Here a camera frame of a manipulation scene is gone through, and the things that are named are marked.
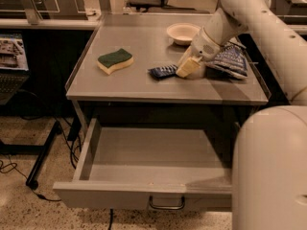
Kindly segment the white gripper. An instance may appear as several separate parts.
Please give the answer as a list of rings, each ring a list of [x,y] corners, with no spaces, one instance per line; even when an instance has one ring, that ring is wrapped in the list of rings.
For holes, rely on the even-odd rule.
[[[201,28],[193,37],[190,47],[177,62],[176,74],[181,78],[186,78],[201,68],[202,60],[211,60],[220,51],[221,46],[207,35],[204,28]]]

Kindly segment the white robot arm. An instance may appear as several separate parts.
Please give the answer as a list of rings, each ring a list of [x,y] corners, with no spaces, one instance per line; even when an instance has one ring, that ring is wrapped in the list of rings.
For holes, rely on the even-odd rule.
[[[233,151],[233,230],[307,230],[307,43],[270,4],[219,0],[178,62],[186,77],[247,32],[268,66],[269,105],[245,121]]]

